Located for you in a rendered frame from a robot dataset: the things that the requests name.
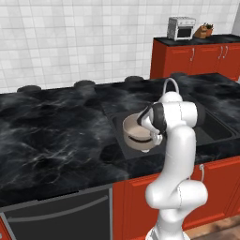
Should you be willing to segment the red cabinet door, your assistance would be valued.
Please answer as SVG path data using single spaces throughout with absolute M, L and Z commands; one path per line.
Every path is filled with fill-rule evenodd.
M 158 178 L 157 174 L 127 180 L 125 183 L 123 240 L 144 240 L 155 225 L 158 210 L 146 202 L 146 187 Z
M 208 200 L 185 218 L 184 230 L 228 217 L 231 214 L 231 201 L 240 187 L 240 156 L 204 163 L 203 169 L 204 178 L 200 166 L 196 165 L 191 179 L 203 179 L 208 190 Z

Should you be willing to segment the wooden knife block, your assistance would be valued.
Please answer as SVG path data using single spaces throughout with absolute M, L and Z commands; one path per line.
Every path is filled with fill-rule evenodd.
M 214 29 L 214 25 L 213 24 L 204 23 L 194 33 L 194 37 L 195 38 L 201 38 L 201 39 L 208 38 L 208 37 L 210 37 L 212 35 L 213 29 Z

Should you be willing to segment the black dishwasher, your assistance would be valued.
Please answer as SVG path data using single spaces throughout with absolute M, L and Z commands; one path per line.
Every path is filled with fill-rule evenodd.
M 3 204 L 14 240 L 113 240 L 113 185 Z

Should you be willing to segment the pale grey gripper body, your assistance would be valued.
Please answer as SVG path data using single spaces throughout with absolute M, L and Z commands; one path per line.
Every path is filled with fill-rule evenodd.
M 156 133 L 151 133 L 151 138 L 154 145 L 160 145 L 163 140 L 163 136 L 161 134 L 156 134 Z

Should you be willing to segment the grey curved tap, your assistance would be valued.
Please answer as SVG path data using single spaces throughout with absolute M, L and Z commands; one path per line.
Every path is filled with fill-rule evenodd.
M 174 88 L 175 88 L 175 92 L 176 92 L 177 94 L 179 94 L 179 87 L 178 87 L 178 84 L 177 84 L 176 80 L 170 77 L 170 78 L 166 79 L 165 82 L 164 82 L 164 84 L 163 84 L 163 92 L 162 92 L 162 95 L 165 95 L 165 94 L 166 94 L 167 84 L 168 84 L 169 82 L 172 82 L 172 83 L 173 83 Z

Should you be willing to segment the white toaster oven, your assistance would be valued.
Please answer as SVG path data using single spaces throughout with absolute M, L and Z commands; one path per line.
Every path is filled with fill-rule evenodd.
M 190 17 L 170 17 L 167 38 L 173 40 L 191 40 L 196 20 Z

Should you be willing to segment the dark round stool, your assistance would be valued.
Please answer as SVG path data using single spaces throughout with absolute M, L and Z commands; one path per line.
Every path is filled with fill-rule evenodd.
M 81 81 L 77 81 L 74 83 L 74 87 L 76 89 L 79 89 L 81 87 L 85 87 L 85 86 L 89 86 L 89 85 L 95 85 L 96 83 L 94 81 L 90 81 L 90 80 L 81 80 Z
M 139 82 L 139 81 L 144 81 L 144 78 L 142 76 L 128 76 L 125 78 L 126 83 Z
M 26 85 L 18 88 L 17 92 L 22 93 L 22 92 L 37 92 L 41 91 L 41 87 L 37 85 Z

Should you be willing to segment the beige bowl with dark band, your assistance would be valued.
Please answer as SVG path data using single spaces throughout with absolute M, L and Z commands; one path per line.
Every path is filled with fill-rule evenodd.
M 150 131 L 137 123 L 138 114 L 126 117 L 122 124 L 124 141 L 132 149 L 149 152 L 155 147 Z

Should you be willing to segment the red cabinet run black top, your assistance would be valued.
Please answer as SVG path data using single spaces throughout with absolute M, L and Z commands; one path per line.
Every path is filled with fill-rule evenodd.
M 155 37 L 150 78 L 166 78 L 174 72 L 187 75 L 219 73 L 237 82 L 240 78 L 240 37 L 228 34 L 178 41 Z

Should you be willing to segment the black sink basin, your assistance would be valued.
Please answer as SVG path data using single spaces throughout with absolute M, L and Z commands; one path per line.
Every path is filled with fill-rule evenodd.
M 126 104 L 122 101 L 110 100 L 102 103 L 102 108 L 110 122 L 115 138 L 122 150 L 125 159 L 135 158 L 163 158 L 163 151 L 166 148 L 166 140 L 160 146 L 156 146 L 148 153 L 135 150 L 127 146 L 124 141 L 124 132 L 122 128 L 123 121 L 133 113 L 142 111 L 148 105 L 146 101 L 133 102 Z M 227 124 L 217 119 L 210 112 L 206 112 L 205 121 L 202 126 L 195 127 L 197 145 L 206 146 L 212 143 L 224 143 L 235 140 L 239 134 L 230 128 Z

